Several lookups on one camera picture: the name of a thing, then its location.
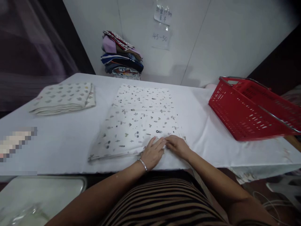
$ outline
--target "hand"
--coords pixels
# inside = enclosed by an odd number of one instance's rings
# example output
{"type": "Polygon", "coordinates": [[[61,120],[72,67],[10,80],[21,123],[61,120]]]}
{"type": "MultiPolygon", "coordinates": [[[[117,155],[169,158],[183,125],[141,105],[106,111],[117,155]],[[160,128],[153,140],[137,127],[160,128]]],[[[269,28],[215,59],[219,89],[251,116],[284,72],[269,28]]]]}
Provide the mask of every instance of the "hand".
{"type": "Polygon", "coordinates": [[[186,161],[188,160],[188,156],[192,150],[182,138],[170,135],[169,137],[166,137],[165,140],[168,141],[168,143],[166,143],[168,149],[172,150],[180,158],[186,161]]]}
{"type": "Polygon", "coordinates": [[[160,161],[162,155],[164,154],[164,150],[162,149],[166,144],[166,140],[164,137],[157,140],[156,143],[153,144],[156,137],[153,137],[145,148],[144,152],[141,155],[141,160],[147,167],[147,170],[152,170],[160,161]]]}

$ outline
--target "pink curtain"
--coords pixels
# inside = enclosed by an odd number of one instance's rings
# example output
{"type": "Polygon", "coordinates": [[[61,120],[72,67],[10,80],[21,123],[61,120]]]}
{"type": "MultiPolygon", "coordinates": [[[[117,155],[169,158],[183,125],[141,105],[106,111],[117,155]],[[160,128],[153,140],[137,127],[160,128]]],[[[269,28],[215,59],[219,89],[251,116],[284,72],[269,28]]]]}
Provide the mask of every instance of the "pink curtain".
{"type": "Polygon", "coordinates": [[[0,0],[0,111],[79,72],[37,0],[0,0]]]}

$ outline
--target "plastic bag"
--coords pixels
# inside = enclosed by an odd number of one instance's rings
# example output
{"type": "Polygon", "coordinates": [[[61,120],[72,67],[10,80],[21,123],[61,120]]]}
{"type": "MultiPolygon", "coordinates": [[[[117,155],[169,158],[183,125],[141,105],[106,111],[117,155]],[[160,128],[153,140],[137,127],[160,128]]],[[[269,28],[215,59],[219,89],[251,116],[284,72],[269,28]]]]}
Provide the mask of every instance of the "plastic bag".
{"type": "Polygon", "coordinates": [[[50,218],[42,211],[39,203],[25,207],[14,216],[7,226],[43,226],[50,218]]]}

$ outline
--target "silver bracelet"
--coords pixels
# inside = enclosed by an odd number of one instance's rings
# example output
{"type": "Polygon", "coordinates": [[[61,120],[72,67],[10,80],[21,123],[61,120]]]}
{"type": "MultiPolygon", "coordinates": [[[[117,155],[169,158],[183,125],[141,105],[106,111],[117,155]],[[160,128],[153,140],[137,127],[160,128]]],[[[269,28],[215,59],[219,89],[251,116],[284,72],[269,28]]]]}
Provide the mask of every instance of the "silver bracelet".
{"type": "Polygon", "coordinates": [[[140,161],[143,164],[145,171],[147,171],[147,167],[146,167],[145,163],[141,159],[138,159],[138,161],[140,161]]]}

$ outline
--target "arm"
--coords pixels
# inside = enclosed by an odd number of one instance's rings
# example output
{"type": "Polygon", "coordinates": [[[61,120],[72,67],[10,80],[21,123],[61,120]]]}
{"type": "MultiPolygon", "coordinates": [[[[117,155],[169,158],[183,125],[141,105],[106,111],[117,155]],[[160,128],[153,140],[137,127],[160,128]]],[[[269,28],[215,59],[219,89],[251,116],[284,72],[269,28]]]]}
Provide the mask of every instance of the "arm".
{"type": "Polygon", "coordinates": [[[257,220],[276,225],[270,214],[247,191],[192,151],[185,141],[171,135],[166,146],[187,161],[200,175],[205,185],[227,212],[231,224],[242,220],[257,220]]]}
{"type": "MultiPolygon", "coordinates": [[[[148,170],[152,170],[158,164],[164,153],[162,148],[166,141],[160,138],[153,144],[155,139],[156,137],[150,140],[141,156],[148,170]]],[[[145,174],[143,164],[136,161],[123,171],[84,191],[54,216],[46,226],[97,223],[143,174],[145,174]]]]}

